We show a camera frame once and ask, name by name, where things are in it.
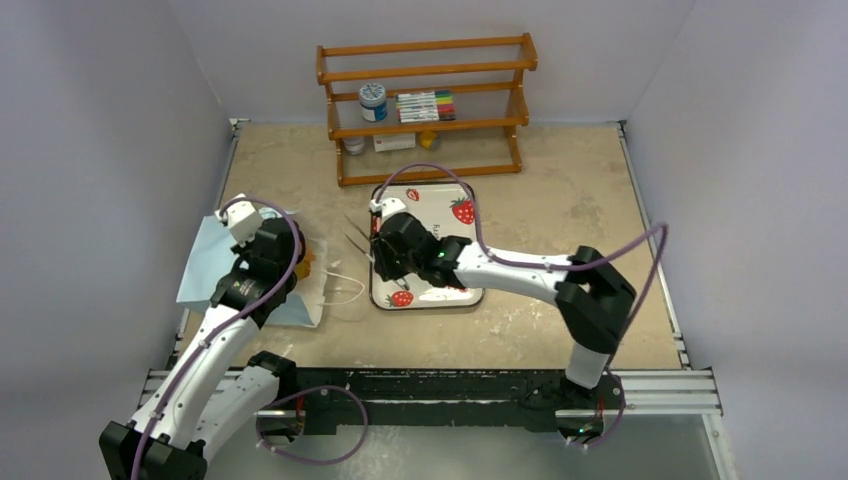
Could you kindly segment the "metal tongs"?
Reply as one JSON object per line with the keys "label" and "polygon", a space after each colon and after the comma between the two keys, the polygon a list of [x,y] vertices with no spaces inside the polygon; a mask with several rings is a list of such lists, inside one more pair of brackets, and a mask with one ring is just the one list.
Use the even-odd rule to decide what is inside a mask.
{"label": "metal tongs", "polygon": [[375,257],[373,256],[371,250],[370,235],[366,234],[365,231],[360,228],[348,215],[344,214],[343,218],[346,220],[347,224],[352,228],[354,232],[354,235],[351,235],[350,233],[345,231],[343,235],[346,240],[370,263],[374,263]]}

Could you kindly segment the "light blue paper bag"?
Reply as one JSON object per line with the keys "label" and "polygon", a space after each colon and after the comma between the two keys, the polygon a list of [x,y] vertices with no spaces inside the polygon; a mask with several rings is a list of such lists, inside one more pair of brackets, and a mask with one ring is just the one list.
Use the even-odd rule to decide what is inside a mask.
{"label": "light blue paper bag", "polygon": [[[287,295],[286,301],[271,312],[266,324],[316,328],[321,323],[326,302],[328,246],[303,215],[296,211],[289,215],[305,235],[307,254],[304,270],[308,275],[297,278],[296,287]],[[236,259],[231,251],[234,244],[230,233],[215,216],[203,218],[177,293],[178,305],[200,314],[205,312],[216,283],[230,271]]]}

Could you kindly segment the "orange fake bread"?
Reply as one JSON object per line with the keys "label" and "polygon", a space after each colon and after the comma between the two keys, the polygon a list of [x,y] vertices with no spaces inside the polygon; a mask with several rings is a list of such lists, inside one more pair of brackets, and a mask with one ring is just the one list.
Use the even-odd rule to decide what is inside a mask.
{"label": "orange fake bread", "polygon": [[312,253],[306,254],[303,259],[296,265],[294,269],[294,275],[296,276],[298,281],[302,281],[308,278],[311,274],[311,265],[314,261],[314,255]]}

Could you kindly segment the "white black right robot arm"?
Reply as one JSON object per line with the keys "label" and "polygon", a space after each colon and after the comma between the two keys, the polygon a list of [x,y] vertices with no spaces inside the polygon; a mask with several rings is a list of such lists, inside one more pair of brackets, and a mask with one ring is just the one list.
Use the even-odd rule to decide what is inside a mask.
{"label": "white black right robot arm", "polygon": [[556,307],[574,342],[563,397],[584,407],[599,396],[601,376],[629,327],[636,291],[596,249],[581,246],[573,255],[553,257],[486,251],[468,237],[438,238],[409,213],[380,221],[369,243],[384,281],[414,275],[432,287],[493,289]]}

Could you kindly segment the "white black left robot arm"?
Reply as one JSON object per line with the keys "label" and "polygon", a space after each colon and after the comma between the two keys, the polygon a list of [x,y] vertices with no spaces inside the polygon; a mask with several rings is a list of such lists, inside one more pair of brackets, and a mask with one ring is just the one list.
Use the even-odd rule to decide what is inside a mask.
{"label": "white black left robot arm", "polygon": [[249,368],[235,392],[213,396],[235,355],[297,284],[305,238],[287,216],[259,223],[232,247],[230,271],[215,284],[194,339],[169,375],[125,423],[111,421],[98,443],[112,479],[202,479],[226,439],[263,403],[284,409],[298,382],[292,362],[271,356]]}

